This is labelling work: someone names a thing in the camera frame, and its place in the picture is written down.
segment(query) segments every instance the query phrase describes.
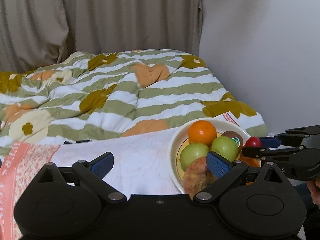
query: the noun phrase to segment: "blue gripper pad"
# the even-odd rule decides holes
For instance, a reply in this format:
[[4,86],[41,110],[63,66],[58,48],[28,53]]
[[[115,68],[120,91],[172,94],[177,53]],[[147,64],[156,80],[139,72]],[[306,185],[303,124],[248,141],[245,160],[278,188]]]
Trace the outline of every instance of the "blue gripper pad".
[[113,154],[111,152],[106,152],[93,161],[89,162],[88,169],[97,175],[100,179],[103,179],[109,171],[112,170],[114,164]]
[[234,166],[232,162],[213,151],[208,152],[206,161],[208,169],[218,179],[230,171]]
[[278,148],[281,141],[276,137],[259,137],[263,148]]

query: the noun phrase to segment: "cherry tomato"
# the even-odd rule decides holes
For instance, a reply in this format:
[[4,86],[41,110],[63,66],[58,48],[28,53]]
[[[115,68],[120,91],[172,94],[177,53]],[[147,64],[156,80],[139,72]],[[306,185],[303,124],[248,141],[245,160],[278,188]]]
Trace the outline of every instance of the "cherry tomato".
[[252,136],[245,143],[246,146],[250,147],[262,147],[262,143],[258,137]]

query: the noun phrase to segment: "beige curtain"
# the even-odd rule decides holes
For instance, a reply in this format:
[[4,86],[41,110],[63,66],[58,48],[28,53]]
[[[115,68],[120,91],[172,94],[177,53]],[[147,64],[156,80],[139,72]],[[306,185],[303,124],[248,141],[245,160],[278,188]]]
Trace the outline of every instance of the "beige curtain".
[[132,49],[198,54],[201,0],[0,0],[0,71]]
[[67,56],[62,0],[0,0],[0,71],[25,72]]

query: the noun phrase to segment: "striped comforter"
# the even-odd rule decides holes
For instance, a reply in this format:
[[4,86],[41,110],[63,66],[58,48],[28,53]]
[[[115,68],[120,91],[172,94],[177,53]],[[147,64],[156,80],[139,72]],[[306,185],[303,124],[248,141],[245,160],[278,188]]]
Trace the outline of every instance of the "striped comforter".
[[102,140],[206,116],[267,134],[261,115],[236,101],[202,59],[176,50],[76,52],[28,73],[0,73],[1,155],[14,141]]

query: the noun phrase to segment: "pink fabric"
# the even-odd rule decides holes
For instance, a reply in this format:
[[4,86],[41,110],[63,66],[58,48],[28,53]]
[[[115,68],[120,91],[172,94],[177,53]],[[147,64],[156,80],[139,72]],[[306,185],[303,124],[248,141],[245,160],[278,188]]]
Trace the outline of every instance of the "pink fabric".
[[13,209],[41,167],[50,162],[60,145],[16,142],[0,168],[0,240],[18,240],[22,234]]

